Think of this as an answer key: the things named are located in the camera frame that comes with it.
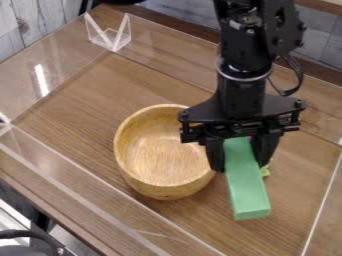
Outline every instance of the green foam block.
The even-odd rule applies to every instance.
[[[248,137],[225,141],[225,157],[236,220],[268,217],[272,204]]]

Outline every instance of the black cable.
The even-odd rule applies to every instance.
[[[52,255],[59,256],[59,247],[57,246],[54,240],[44,235],[40,235],[30,230],[6,230],[0,231],[0,239],[15,239],[22,237],[30,237],[43,240],[52,248]]]
[[[298,85],[293,89],[282,90],[278,88],[278,86],[276,85],[276,83],[273,82],[270,77],[268,78],[268,80],[269,80],[273,88],[276,89],[276,91],[280,93],[280,95],[284,97],[289,97],[301,89],[301,87],[304,85],[304,81],[305,81],[305,73],[304,73],[301,65],[298,64],[297,60],[293,58],[292,55],[286,55],[282,58],[285,59],[286,63],[289,64],[289,66],[292,67],[292,69],[296,72],[296,75],[298,78]]]

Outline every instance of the bowl rim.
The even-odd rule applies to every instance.
[[[134,114],[131,114],[126,119],[125,121],[122,122],[117,132],[115,132],[115,136],[114,136],[114,156],[117,158],[117,162],[119,164],[119,168],[121,168],[121,171],[125,172],[126,175],[129,175],[131,178],[134,178],[137,181],[145,183],[146,185],[149,186],[153,186],[153,187],[179,187],[179,186],[185,186],[185,185],[189,185],[194,182],[197,182],[198,180],[201,180],[203,177],[206,177],[206,175],[213,172],[210,166],[207,169],[203,169],[198,175],[194,176],[194,179],[190,180],[190,181],[185,181],[182,183],[178,183],[178,184],[170,184],[170,185],[161,185],[161,184],[154,184],[154,183],[146,183],[139,175],[137,174],[135,171],[131,170],[131,168],[129,168],[125,160],[123,160],[123,157],[122,157],[122,154],[119,153],[121,150],[119,150],[119,141],[121,141],[121,137],[122,137],[122,134],[123,134],[123,131],[129,125],[129,123],[133,121],[133,119],[135,117],[138,117],[139,115],[142,115],[143,113],[154,110],[154,109],[161,109],[161,108],[179,108],[179,109],[186,109],[189,108],[187,106],[185,105],[181,105],[181,104],[158,104],[158,105],[153,105],[153,106],[149,106],[141,110],[138,110]]]

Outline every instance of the green block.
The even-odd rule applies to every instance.
[[[236,220],[268,217],[272,204],[250,139],[225,141],[226,177]]]

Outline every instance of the wooden bowl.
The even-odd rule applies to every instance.
[[[114,138],[125,179],[139,193],[159,200],[193,195],[215,175],[205,147],[181,143],[177,115],[185,108],[163,104],[142,109],[122,123]]]

